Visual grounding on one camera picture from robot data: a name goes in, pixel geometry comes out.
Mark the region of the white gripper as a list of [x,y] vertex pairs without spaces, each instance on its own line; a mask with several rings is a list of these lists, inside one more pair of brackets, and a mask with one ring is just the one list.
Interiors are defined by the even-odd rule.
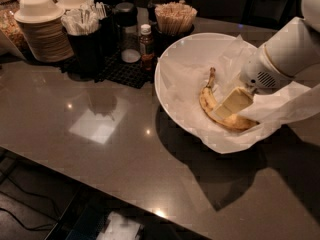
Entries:
[[[269,95],[292,82],[292,78],[281,73],[272,63],[265,46],[259,47],[243,64],[239,80],[252,93]],[[234,88],[211,115],[223,120],[253,104],[253,95],[243,87]]]

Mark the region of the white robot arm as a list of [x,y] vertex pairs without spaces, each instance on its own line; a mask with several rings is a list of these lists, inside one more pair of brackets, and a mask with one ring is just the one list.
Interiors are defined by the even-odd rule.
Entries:
[[249,107],[255,95],[282,89],[305,69],[320,63],[320,0],[301,0],[294,17],[242,65],[211,115],[223,120]]

